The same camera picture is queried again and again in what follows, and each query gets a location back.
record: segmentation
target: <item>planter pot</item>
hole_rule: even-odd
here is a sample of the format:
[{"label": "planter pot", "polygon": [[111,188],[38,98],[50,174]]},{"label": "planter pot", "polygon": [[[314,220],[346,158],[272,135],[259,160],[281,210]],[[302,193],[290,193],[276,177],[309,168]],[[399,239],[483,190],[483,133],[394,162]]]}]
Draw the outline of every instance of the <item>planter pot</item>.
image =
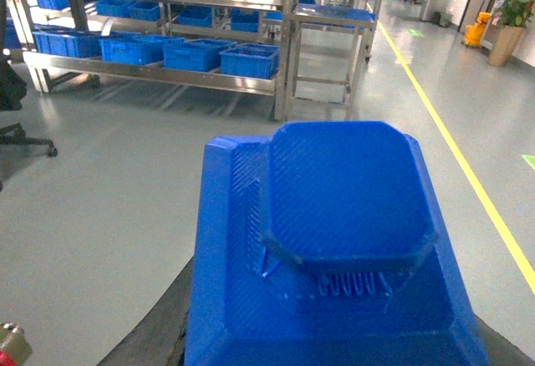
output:
[{"label": "planter pot", "polygon": [[522,37],[525,28],[504,26],[498,32],[498,37],[488,57],[488,64],[493,67],[502,67],[509,61],[512,52]]}]

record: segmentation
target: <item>chair wheel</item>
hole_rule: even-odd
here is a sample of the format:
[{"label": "chair wheel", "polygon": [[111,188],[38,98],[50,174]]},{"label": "chair wheel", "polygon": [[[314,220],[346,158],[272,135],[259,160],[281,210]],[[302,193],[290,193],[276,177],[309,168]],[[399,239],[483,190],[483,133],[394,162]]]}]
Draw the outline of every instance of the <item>chair wheel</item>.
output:
[{"label": "chair wheel", "polygon": [[58,157],[58,148],[49,147],[48,148],[48,157]]}]

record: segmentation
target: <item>yellow floor line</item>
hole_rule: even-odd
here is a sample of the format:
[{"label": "yellow floor line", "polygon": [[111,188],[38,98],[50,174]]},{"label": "yellow floor line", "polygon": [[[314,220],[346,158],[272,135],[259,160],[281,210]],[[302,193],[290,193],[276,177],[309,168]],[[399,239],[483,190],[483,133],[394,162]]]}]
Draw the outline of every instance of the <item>yellow floor line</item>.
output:
[{"label": "yellow floor line", "polygon": [[388,32],[386,32],[386,29],[383,24],[381,22],[378,22],[378,24],[380,31],[385,36],[388,44],[394,50],[395,56],[399,60],[405,72],[407,73],[407,76],[409,77],[410,81],[415,86],[416,91],[418,92],[418,95],[421,98],[421,101],[424,103],[425,107],[427,108],[427,111],[429,111],[431,118],[435,121],[436,126],[438,127],[442,136],[446,140],[446,143],[450,147],[451,152],[453,153],[457,162],[464,171],[466,178],[470,182],[471,187],[476,192],[477,197],[483,204],[483,207],[485,207],[488,216],[491,217],[494,226],[496,227],[496,229],[498,229],[498,232],[500,233],[500,236],[505,242],[507,249],[511,253],[512,258],[517,263],[518,268],[520,268],[520,271],[522,272],[524,278],[526,278],[527,284],[535,294],[535,271],[533,270],[532,265],[529,263],[529,260],[526,258],[526,255],[524,255],[522,248],[518,245],[517,240],[507,227],[505,221],[502,219],[502,216],[500,216],[500,213],[498,213],[498,210],[492,203],[491,198],[485,191],[485,188],[483,188],[482,183],[479,181],[476,174],[470,167],[470,164],[468,164],[468,161],[466,161],[465,156],[459,150],[459,146],[457,146],[457,143],[451,137],[449,130],[446,128],[446,125],[444,125],[444,122],[442,122],[441,117],[436,112],[435,107],[433,107],[433,104],[429,100],[429,97],[427,97],[427,94],[425,93],[421,85],[418,83],[418,80],[410,70],[409,64],[405,61],[405,58],[401,54],[401,51],[395,45],[394,40],[392,40]]}]

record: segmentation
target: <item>gray epoxy floor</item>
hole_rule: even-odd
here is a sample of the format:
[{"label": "gray epoxy floor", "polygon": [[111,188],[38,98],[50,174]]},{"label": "gray epoxy floor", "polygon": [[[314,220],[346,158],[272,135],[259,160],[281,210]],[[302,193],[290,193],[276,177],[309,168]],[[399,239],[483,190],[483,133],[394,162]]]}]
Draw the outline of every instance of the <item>gray epoxy floor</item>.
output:
[{"label": "gray epoxy floor", "polygon": [[[520,156],[535,155],[535,78],[511,65],[488,67],[453,30],[411,21],[418,10],[388,1],[381,19],[535,264],[535,171]],[[411,37],[409,28],[425,37]],[[324,48],[312,49],[315,43]],[[307,33],[303,73],[338,76],[349,47],[345,37]],[[28,135],[52,137],[60,152],[48,159],[41,149],[0,147],[1,314],[27,329],[35,351],[29,366],[91,366],[105,356],[192,254],[203,145],[216,135],[278,127],[267,121],[270,98],[244,95],[225,116],[233,93],[191,88],[172,103],[175,93],[164,84],[103,79],[99,89],[31,93],[23,111],[0,113],[0,125],[20,120]],[[474,309],[535,358],[535,296],[380,33],[358,110],[361,119],[386,120],[420,141]],[[324,113],[297,106],[294,117]]]}]

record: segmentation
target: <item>office chair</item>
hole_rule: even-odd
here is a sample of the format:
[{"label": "office chair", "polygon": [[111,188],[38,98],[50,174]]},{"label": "office chair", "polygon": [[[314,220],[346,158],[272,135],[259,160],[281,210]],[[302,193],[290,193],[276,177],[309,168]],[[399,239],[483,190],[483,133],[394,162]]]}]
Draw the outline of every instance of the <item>office chair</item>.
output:
[{"label": "office chair", "polygon": [[[0,111],[18,111],[22,108],[20,100],[26,95],[26,82],[20,78],[3,56],[4,39],[8,18],[7,0],[0,0]],[[20,124],[0,128],[0,145],[45,145],[48,156],[56,157],[58,149],[52,140],[27,138]]]}]

